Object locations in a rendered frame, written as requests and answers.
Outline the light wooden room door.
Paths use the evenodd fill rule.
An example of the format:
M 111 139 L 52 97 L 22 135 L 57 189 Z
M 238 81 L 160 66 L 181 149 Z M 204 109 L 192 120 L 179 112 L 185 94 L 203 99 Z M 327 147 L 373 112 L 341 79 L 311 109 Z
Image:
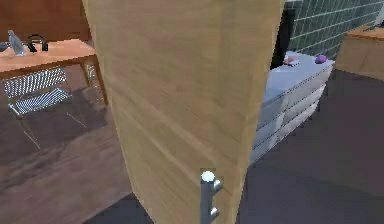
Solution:
M 82 0 L 133 193 L 200 224 L 200 177 L 235 224 L 285 0 Z

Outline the white chest of drawers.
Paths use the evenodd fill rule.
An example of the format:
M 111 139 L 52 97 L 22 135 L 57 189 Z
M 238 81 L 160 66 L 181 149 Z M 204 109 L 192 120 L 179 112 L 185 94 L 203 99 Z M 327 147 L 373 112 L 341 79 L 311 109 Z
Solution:
M 316 110 L 335 61 L 317 64 L 316 57 L 288 51 L 282 65 L 268 74 L 249 164 L 256 162 Z

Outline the brown wooden table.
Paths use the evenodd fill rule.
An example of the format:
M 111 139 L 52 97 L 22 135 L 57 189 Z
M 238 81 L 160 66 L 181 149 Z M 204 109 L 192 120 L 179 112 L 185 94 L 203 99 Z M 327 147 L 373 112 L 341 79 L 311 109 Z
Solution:
M 76 64 L 81 66 L 85 78 L 88 78 L 86 65 L 94 66 L 102 100 L 107 105 L 108 98 L 96 50 L 80 39 L 50 42 L 48 51 L 28 52 L 24 56 L 16 56 L 11 49 L 0 52 L 0 80 Z

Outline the white mesh metal chair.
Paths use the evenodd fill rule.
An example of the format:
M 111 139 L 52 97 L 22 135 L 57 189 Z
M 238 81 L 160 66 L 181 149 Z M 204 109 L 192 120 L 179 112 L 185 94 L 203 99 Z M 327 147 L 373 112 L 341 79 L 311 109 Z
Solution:
M 86 128 L 83 114 L 74 103 L 72 89 L 62 67 L 56 66 L 17 77 L 2 79 L 7 107 L 23 133 L 40 150 L 38 138 L 24 121 L 32 113 L 63 105 L 65 114 Z

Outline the black headphones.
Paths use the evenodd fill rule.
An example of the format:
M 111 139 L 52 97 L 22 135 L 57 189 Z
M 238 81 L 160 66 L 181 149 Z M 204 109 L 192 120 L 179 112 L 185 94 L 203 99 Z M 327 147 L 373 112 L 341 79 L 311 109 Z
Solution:
M 31 53 L 35 53 L 37 51 L 35 45 L 40 44 L 42 51 L 48 51 L 49 45 L 45 38 L 39 34 L 31 34 L 28 37 L 27 47 Z

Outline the light wooden cabinet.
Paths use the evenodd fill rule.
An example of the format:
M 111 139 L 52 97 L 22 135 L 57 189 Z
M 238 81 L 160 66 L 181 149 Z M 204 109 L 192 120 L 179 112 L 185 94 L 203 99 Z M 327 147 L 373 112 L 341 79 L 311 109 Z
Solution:
M 384 81 L 384 28 L 367 25 L 347 32 L 335 68 Z

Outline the clear glass bottle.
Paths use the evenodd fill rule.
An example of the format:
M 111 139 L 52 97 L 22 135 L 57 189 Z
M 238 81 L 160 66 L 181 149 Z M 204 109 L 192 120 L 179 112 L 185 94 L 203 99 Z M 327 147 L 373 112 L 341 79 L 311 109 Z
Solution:
M 17 37 L 13 30 L 8 31 L 9 42 L 16 56 L 24 56 L 26 51 L 22 41 Z

